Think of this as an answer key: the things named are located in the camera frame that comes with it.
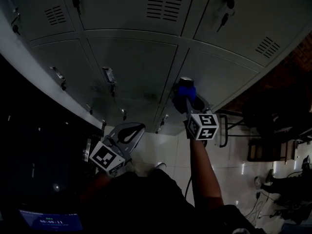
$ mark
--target screen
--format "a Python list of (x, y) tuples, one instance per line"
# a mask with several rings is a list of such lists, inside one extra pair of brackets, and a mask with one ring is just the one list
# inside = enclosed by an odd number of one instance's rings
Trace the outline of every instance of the screen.
[(77, 214), (46, 214), (19, 210), (27, 224), (34, 230), (41, 231), (82, 231)]

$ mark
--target forearm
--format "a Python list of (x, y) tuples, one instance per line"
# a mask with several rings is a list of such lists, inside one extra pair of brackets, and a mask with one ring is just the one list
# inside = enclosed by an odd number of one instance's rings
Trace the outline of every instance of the forearm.
[(202, 201), (210, 199), (215, 201), (216, 206), (223, 205), (221, 189), (204, 144), (200, 140), (191, 139), (190, 148), (195, 205), (202, 205)]

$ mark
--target reflective floor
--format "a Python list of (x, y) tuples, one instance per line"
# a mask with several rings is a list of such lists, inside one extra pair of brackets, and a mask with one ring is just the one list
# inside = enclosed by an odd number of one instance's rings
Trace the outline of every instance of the reflective floor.
[[(233, 117), (229, 119), (229, 122), (239, 120), (240, 118)], [(105, 134), (111, 130), (111, 127), (106, 127)], [(253, 135), (257, 133), (253, 133), (244, 126), (237, 126), (231, 129), (229, 134)], [(214, 140), (208, 141), (206, 150), (219, 181), (224, 203), (236, 205), (243, 215), (250, 213), (255, 205), (257, 190), (254, 186), (254, 178), (256, 176), (265, 178), (269, 169), (273, 168), (275, 177), (286, 177), (290, 173), (301, 171), (302, 160), (307, 155), (312, 157), (312, 144), (305, 143), (299, 145), (296, 161), (288, 160), (287, 164), (284, 161), (248, 162), (249, 137), (229, 137), (228, 144), (224, 148), (219, 148), (220, 138), (224, 141), (224, 136), (221, 136), (219, 131)], [(189, 140), (185, 132), (177, 136), (145, 133), (131, 156), (135, 172), (139, 176), (145, 176), (159, 162), (166, 163), (166, 173), (177, 182), (183, 194), (185, 193), (191, 176)], [(270, 194), (270, 197), (275, 199), (278, 195)], [(192, 184), (188, 190), (187, 201), (194, 204)], [(261, 194), (255, 210), (247, 219), (256, 227), (263, 228), (268, 234), (279, 233), (284, 223), (283, 219), (261, 217), (274, 213), (274, 209), (277, 208), (273, 201)]]

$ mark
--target blue screen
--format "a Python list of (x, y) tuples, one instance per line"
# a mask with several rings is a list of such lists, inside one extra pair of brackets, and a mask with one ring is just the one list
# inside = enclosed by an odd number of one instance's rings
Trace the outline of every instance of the blue screen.
[(42, 231), (82, 231), (77, 214), (46, 214), (19, 210), (27, 224), (34, 230)]

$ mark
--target white curved edge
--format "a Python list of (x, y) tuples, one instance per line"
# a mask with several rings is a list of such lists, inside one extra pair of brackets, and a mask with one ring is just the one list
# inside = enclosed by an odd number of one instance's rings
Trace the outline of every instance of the white curved edge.
[(90, 115), (71, 96), (62, 91), (60, 86), (33, 58), (18, 35), (12, 31), (2, 8), (0, 8), (0, 39), (0, 53), (27, 80), (75, 115), (98, 128), (102, 127), (102, 123)]

